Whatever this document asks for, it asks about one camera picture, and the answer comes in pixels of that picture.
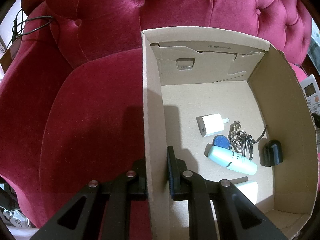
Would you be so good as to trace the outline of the metal keychain with carabiner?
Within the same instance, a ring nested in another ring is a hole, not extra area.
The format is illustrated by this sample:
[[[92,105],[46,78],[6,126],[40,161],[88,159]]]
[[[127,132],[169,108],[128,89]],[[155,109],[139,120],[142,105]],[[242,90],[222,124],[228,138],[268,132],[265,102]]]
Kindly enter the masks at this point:
[[[241,129],[240,122],[235,121],[231,124],[228,139],[236,153],[241,154],[243,157],[247,157],[248,153],[248,159],[253,160],[254,139],[250,134]]]

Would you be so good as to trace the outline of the blue round key fob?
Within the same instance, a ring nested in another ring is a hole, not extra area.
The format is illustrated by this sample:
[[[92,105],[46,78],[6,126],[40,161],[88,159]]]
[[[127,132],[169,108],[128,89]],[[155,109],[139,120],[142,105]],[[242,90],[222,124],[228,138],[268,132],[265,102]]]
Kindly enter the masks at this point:
[[[232,149],[231,143],[229,141],[229,139],[224,136],[224,135],[216,135],[213,139],[213,146],[217,146],[217,147],[221,147],[221,148],[225,148],[228,150]]]

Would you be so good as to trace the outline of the white usb charger plug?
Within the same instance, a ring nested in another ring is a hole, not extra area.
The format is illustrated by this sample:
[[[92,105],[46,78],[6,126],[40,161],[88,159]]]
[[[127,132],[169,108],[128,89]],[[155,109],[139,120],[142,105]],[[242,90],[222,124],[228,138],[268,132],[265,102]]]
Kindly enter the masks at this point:
[[[225,125],[229,123],[229,119],[223,118],[221,114],[198,116],[196,121],[202,137],[222,132],[225,129]]]

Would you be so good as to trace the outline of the black plastic cap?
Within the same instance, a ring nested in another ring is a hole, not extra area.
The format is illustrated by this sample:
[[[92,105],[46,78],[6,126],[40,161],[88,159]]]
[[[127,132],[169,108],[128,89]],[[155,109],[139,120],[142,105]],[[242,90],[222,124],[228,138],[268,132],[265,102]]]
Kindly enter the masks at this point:
[[[272,167],[283,162],[283,151],[280,141],[270,140],[263,147],[263,166]]]

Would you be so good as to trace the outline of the white remote control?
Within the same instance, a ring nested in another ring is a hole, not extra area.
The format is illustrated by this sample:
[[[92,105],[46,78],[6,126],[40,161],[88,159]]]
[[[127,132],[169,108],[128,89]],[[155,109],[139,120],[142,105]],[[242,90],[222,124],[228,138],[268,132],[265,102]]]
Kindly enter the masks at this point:
[[[313,74],[300,82],[302,91],[306,97],[308,107],[314,114],[319,115],[320,110],[320,91]]]

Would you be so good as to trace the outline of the white rectangular block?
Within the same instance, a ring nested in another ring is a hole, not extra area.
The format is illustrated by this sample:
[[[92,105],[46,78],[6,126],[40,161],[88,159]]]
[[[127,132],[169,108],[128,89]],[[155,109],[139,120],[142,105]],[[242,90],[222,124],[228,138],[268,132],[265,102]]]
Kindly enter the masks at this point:
[[[245,181],[235,184],[237,189],[245,195],[254,205],[257,203],[258,198],[258,184],[256,181]]]

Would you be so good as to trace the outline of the brown leather tag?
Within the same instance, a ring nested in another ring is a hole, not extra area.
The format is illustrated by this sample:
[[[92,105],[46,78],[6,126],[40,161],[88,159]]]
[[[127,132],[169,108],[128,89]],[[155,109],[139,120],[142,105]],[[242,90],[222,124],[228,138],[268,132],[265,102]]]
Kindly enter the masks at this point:
[[[3,72],[6,73],[9,69],[12,61],[17,55],[17,52],[21,45],[21,37],[16,39],[13,44],[10,46],[10,48],[4,53],[4,55],[1,57],[1,67],[3,69]]]

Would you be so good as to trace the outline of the brown cardboard box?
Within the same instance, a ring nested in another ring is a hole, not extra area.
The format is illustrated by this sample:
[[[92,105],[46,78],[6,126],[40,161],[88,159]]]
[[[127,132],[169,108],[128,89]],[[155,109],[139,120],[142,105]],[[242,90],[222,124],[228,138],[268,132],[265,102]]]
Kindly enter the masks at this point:
[[[143,112],[153,239],[188,239],[186,202],[170,199],[167,147],[187,167],[213,181],[239,172],[206,157],[196,117],[221,114],[258,139],[249,179],[257,207],[288,238],[309,220],[318,190],[316,128],[306,98],[284,54],[270,42],[236,31],[168,27],[142,32]],[[283,162],[263,166],[263,147],[278,140]]]

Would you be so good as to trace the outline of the red velvet tufted sofa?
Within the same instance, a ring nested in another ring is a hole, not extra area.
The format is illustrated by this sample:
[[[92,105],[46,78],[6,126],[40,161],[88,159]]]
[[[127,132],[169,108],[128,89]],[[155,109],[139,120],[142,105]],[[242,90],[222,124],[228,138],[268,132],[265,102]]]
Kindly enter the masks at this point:
[[[42,228],[90,181],[145,160],[142,32],[206,27],[266,40],[299,82],[311,38],[300,0],[23,0],[31,17],[1,81],[1,176]],[[149,194],[130,239],[153,239]]]

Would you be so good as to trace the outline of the light blue white tube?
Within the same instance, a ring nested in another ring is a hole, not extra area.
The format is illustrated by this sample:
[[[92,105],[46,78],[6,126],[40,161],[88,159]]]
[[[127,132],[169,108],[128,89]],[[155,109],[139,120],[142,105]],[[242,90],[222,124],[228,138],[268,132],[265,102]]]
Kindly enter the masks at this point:
[[[240,153],[213,145],[207,156],[211,161],[234,172],[254,175],[258,166]]]

